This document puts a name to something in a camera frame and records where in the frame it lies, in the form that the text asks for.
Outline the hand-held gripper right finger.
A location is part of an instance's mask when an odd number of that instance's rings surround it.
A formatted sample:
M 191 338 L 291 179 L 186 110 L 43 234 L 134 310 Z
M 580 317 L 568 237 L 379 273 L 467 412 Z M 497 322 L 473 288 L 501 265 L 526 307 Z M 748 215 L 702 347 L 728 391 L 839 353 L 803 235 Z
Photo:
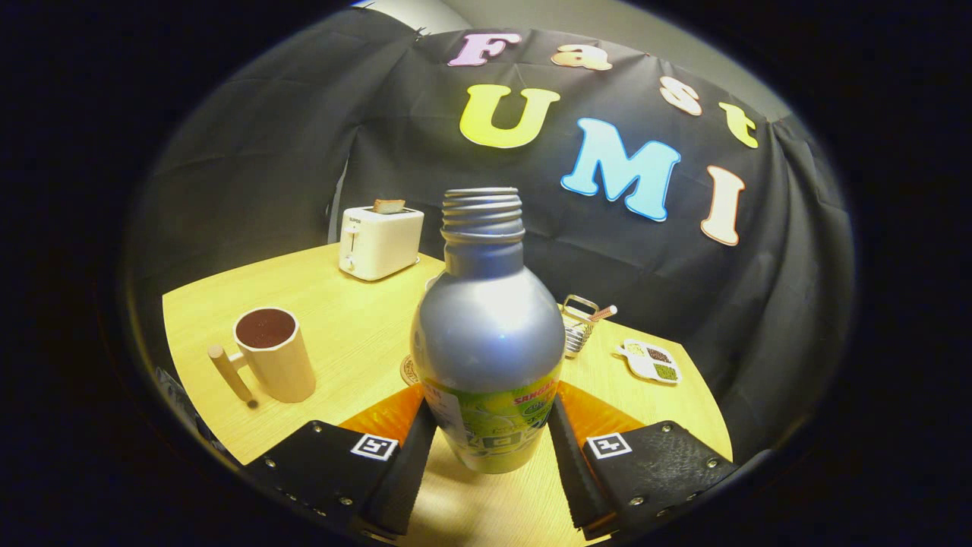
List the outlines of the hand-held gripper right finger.
M 646 425 L 565 381 L 548 426 L 570 519 L 587 540 L 652 533 L 738 471 L 680 423 Z

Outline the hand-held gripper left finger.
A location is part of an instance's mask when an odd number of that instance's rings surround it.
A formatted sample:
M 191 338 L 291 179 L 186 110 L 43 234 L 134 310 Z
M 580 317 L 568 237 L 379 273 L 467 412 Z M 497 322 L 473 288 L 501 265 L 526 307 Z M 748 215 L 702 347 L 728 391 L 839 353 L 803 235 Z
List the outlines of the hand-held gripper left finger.
M 340 425 L 309 420 L 245 471 L 333 532 L 399 538 L 409 530 L 435 430 L 422 384 L 413 384 Z

